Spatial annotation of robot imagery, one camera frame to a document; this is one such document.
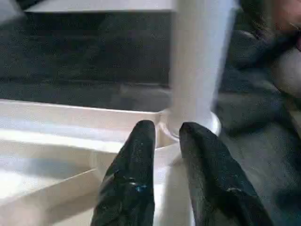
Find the white plastic tray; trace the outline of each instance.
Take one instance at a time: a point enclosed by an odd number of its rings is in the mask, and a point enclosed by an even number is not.
[[[72,206],[77,198],[97,193],[107,167],[132,128],[143,119],[155,123],[157,134],[154,225],[190,225],[193,218],[179,143],[162,132],[166,112],[116,111],[6,100],[0,101],[0,108],[1,156],[64,162],[77,167],[76,174],[68,178],[32,178],[23,174],[24,182],[39,182],[31,187],[20,187],[17,193],[1,200],[0,225],[67,226],[75,219],[83,222],[81,225],[89,225],[94,199],[89,208],[66,213],[67,217],[60,212],[65,205]]]

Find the person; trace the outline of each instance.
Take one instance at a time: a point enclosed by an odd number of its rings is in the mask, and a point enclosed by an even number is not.
[[[301,0],[273,1],[272,19],[279,34],[301,29]],[[272,66],[274,83],[279,90],[301,103],[301,37],[296,48],[284,53]]]

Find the dark gray surface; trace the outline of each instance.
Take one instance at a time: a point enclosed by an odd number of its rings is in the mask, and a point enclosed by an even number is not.
[[[26,16],[0,27],[1,80],[168,84],[170,12]]]

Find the white plastic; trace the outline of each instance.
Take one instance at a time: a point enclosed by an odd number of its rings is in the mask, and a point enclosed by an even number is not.
[[[172,107],[168,128],[175,136],[185,121],[214,132],[211,113],[229,42],[233,0],[179,0],[172,48]]]

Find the white pole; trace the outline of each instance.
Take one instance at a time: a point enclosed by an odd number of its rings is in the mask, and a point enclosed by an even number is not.
[[[234,17],[233,0],[178,0],[172,45],[172,106],[167,127],[185,121],[216,132],[211,113]]]

